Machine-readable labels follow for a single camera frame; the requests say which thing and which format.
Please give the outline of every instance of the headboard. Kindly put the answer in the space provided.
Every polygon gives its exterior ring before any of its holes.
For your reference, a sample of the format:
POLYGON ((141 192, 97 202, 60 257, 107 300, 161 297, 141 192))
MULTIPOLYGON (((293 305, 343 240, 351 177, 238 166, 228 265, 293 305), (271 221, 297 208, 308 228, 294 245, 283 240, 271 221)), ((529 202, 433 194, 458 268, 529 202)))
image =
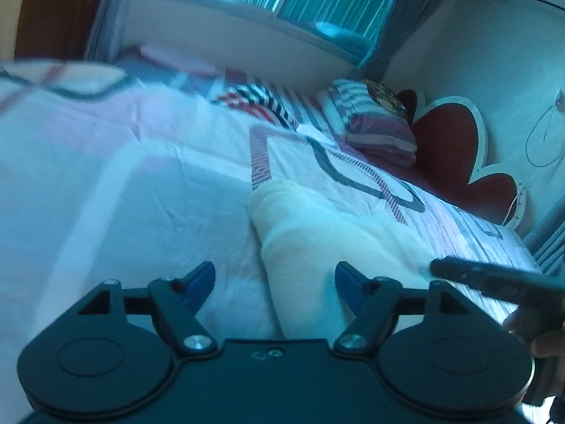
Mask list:
POLYGON ((506 225, 516 228, 525 210, 523 183, 504 164, 485 167, 488 136, 477 107, 451 96, 418 110, 414 90, 398 97, 409 112, 414 110, 416 167, 434 193, 480 218, 496 224, 507 219, 506 225))

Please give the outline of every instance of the folded blanket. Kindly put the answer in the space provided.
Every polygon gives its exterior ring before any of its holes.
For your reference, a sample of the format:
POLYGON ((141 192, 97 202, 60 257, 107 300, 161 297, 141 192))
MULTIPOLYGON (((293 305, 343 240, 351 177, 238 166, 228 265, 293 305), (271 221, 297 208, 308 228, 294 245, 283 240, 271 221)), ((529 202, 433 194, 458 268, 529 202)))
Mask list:
MULTIPOLYGON (((263 184, 251 198, 250 213, 287 338, 334 342, 351 323, 352 314, 335 290, 340 261, 369 278, 391 277, 406 288, 427 288, 432 280, 431 249, 386 213, 359 217, 339 212, 323 195, 286 180, 263 184)), ((402 317, 397 329, 421 319, 402 317)))

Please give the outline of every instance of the power cord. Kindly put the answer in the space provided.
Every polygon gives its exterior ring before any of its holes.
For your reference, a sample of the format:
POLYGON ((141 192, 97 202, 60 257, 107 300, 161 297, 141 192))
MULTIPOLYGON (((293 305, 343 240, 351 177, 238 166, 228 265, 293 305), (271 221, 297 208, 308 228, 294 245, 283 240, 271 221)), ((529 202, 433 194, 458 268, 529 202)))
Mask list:
POLYGON ((535 163, 532 162, 532 160, 530 159, 529 154, 528 154, 528 144, 529 144, 530 138, 532 138, 532 135, 533 135, 534 131, 537 129, 537 127, 539 126, 539 124, 541 123, 541 121, 543 120, 543 118, 545 118, 545 116, 546 116, 549 112, 552 112, 552 114, 549 116, 549 122, 547 123, 547 128, 545 129, 545 134, 543 135, 542 143, 545 143, 545 139, 547 138, 547 133, 549 132, 549 128, 550 128, 550 126, 552 125, 552 119, 553 119, 553 112, 554 112, 554 111, 555 111, 555 104, 552 105, 552 107, 551 107, 549 110, 547 110, 547 111, 542 115, 542 117, 538 120, 538 122, 536 123, 536 125, 533 127, 532 131, 529 133, 529 136, 528 136, 528 138, 527 138, 527 140, 526 140, 526 147, 525 147, 525 150, 526 150, 526 157, 527 157, 527 159, 528 159, 528 162, 529 162, 530 164, 532 164, 533 167, 535 167, 535 168, 542 168, 542 167, 547 167, 547 166, 549 166, 549 165, 552 165, 554 162, 556 162, 556 161, 558 161, 559 159, 561 159, 561 157, 563 157, 563 154, 565 153, 565 146, 563 146, 563 150, 559 153, 559 155, 558 155, 557 157, 555 157, 554 159, 552 159, 551 161, 549 161, 548 163, 546 163, 546 164, 538 164, 538 162, 539 162, 539 160, 540 160, 540 157, 541 157, 541 153, 542 153, 543 148, 542 148, 542 150, 540 150, 540 154, 538 155, 537 160, 536 160, 535 163))
POLYGON ((532 138, 534 131, 537 129, 537 127, 540 125, 543 118, 545 118, 549 112, 551 112, 552 114, 549 116, 549 122, 547 123, 547 128, 545 129, 545 134, 543 135, 542 144, 545 143, 545 140, 547 138, 547 133, 549 132, 549 128, 552 125, 553 113, 555 112, 555 101, 554 101, 553 105, 551 107, 549 107, 544 114, 541 115, 541 118, 538 119, 536 125, 533 127, 532 131, 528 135, 528 138, 526 139, 525 153, 526 153, 526 158, 528 159, 528 162, 532 165, 532 170, 530 171, 529 175, 527 176, 524 184, 522 185, 522 188, 520 189, 520 191, 518 192, 518 194, 516 195, 516 197, 512 201, 512 204, 510 204, 510 207, 508 209, 508 212, 506 213, 506 216, 504 217, 504 221, 502 222, 502 225, 506 224, 508 218, 510 217, 510 212, 512 212, 512 208, 514 207, 514 204, 516 204, 516 201, 519 199, 519 197, 524 192, 526 185, 528 184, 529 179, 532 177, 534 169, 548 167, 549 165, 552 165, 553 163, 555 163, 559 159, 561 159, 563 157, 563 155, 565 154, 565 145, 564 145, 563 150, 559 153, 559 155, 557 157, 555 157, 554 159, 552 159, 551 161, 549 161, 548 163, 545 163, 545 164, 539 164, 540 157, 541 157, 541 154, 543 152, 543 148, 541 148, 540 153, 538 154, 535 163, 532 161, 532 159, 529 156, 528 144, 529 144, 530 138, 532 138))

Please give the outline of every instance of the wall outlet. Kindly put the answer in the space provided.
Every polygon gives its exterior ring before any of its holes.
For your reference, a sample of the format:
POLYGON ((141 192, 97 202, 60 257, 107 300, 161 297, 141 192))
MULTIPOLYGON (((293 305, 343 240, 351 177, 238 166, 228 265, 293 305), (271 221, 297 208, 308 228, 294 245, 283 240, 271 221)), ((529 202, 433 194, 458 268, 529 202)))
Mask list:
POLYGON ((555 107, 561 113, 565 114, 565 93, 561 89, 559 89, 555 96, 555 107))

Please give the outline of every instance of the bedsheet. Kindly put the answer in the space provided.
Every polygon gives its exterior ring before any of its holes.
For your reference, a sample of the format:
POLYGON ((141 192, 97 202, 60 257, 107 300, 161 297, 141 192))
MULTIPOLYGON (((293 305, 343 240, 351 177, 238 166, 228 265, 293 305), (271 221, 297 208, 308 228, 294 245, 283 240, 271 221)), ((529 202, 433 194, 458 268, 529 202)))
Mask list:
POLYGON ((187 73, 170 66, 163 66, 153 59, 146 58, 135 48, 126 51, 117 61, 117 66, 144 83, 163 83, 187 94, 198 94, 208 100, 214 100, 228 87, 240 84, 257 84, 269 89, 277 101, 296 117, 300 124, 313 125, 318 131, 331 135, 320 104, 315 98, 299 94, 271 81, 248 75, 241 70, 230 67, 218 68, 218 73, 212 76, 209 73, 205 75, 197 72, 187 73))
MULTIPOLYGON (((0 422, 29 411, 19 351, 105 279, 145 286, 210 260, 204 326, 219 340, 279 337, 247 210, 270 179, 344 212, 385 213, 437 257, 539 271, 513 230, 304 135, 100 65, 0 69, 0 178, 0 422)), ((459 288, 498 321, 513 309, 459 288)))

